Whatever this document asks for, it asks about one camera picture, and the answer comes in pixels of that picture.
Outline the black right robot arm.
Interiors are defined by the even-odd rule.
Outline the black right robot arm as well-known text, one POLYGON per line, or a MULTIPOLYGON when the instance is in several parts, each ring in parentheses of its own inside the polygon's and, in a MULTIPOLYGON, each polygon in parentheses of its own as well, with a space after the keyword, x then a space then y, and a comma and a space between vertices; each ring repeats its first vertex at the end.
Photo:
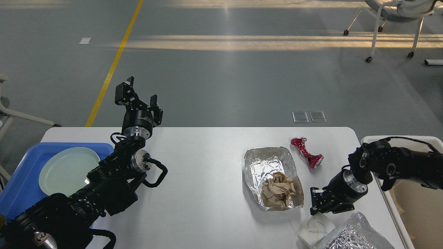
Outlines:
POLYGON ((442 153, 425 141, 422 144, 429 147, 429 152, 393 147, 390 140, 392 137, 363 143, 349 154, 348 164, 327 186, 311 187, 310 214, 353 211, 354 203, 367 194, 374 176, 382 181, 382 191, 392 189, 399 179, 419 183, 425 188, 442 189, 442 153))

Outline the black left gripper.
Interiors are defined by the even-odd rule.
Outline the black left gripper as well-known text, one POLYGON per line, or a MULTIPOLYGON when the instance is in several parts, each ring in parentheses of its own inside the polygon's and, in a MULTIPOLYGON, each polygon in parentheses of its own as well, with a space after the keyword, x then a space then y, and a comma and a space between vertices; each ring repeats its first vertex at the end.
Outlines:
POLYGON ((126 137, 142 137, 149 139, 153 129, 162 123, 163 110, 157 102, 157 94, 150 98, 149 107, 141 109, 142 104, 134 90, 134 77, 117 85, 115 89, 115 104, 125 106, 122 134, 126 137))

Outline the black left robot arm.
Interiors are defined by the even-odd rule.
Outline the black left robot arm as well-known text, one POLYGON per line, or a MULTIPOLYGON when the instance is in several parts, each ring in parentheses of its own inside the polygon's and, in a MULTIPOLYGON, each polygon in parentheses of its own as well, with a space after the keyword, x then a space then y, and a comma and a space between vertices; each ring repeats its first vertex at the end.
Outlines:
POLYGON ((144 150, 153 129, 162 123, 163 110, 157 95, 143 102, 134 88, 134 77, 117 85, 115 103, 126 107, 121 132, 114 151, 87 174, 88 183, 71 196, 51 194, 7 222, 1 229, 8 249, 85 249, 94 236, 109 239, 105 249, 113 249, 116 235, 93 229, 106 215, 125 211, 138 200, 137 188, 155 188, 168 169, 144 150))

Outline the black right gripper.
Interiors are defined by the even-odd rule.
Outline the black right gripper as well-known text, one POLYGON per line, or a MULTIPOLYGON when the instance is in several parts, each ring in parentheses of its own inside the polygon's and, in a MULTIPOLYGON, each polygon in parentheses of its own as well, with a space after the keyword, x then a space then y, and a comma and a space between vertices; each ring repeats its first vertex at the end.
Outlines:
POLYGON ((310 214, 339 214, 353 211, 353 203, 365 196, 368 186, 360 183, 349 169, 342 169, 324 188, 311 187, 310 214))

